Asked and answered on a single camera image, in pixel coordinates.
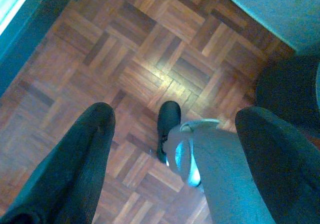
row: parquet floor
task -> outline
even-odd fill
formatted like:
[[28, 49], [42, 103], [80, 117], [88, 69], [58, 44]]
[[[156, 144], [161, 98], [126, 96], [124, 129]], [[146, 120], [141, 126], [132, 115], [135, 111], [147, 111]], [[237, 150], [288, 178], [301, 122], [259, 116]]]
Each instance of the parquet floor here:
[[157, 112], [235, 131], [255, 80], [293, 51], [230, 0], [71, 0], [0, 100], [0, 215], [89, 105], [115, 110], [95, 224], [211, 224], [206, 199], [155, 159]]

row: herringbone floor pattern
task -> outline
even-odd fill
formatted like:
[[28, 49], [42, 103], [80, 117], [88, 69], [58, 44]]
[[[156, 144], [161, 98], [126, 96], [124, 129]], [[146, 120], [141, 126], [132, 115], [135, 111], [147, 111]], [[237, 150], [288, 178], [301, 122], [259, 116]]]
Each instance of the herringbone floor pattern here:
[[230, 0], [71, 0], [0, 100], [0, 215], [103, 101], [116, 131], [94, 223], [214, 223], [204, 195], [155, 159], [157, 112], [175, 100], [184, 119], [235, 131], [261, 70], [292, 54]]

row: person's foot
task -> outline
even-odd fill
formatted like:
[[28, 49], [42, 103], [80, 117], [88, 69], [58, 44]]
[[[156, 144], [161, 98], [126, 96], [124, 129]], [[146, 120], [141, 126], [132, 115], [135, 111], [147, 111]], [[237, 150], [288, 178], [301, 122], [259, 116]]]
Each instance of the person's foot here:
[[180, 106], [174, 101], [165, 102], [159, 111], [157, 130], [158, 147], [156, 155], [162, 163], [167, 162], [167, 155], [163, 151], [164, 142], [168, 139], [169, 131], [181, 122]]

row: black shoe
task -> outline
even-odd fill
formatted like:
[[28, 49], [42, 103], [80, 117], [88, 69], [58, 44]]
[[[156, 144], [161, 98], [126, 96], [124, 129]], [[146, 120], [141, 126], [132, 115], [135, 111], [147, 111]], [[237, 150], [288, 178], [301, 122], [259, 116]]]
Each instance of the black shoe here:
[[162, 163], [167, 162], [167, 154], [163, 151], [164, 142], [168, 139], [169, 131], [181, 122], [180, 106], [174, 101], [165, 102], [158, 115], [158, 147], [156, 155]]

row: gray trousers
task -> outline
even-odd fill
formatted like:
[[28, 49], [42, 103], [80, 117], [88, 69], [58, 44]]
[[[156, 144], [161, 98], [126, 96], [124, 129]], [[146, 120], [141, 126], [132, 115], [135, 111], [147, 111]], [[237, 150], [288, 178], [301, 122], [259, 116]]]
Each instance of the gray trousers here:
[[275, 223], [237, 134], [219, 130], [218, 123], [204, 119], [174, 127], [163, 145], [167, 165], [191, 186], [201, 181], [215, 223]]

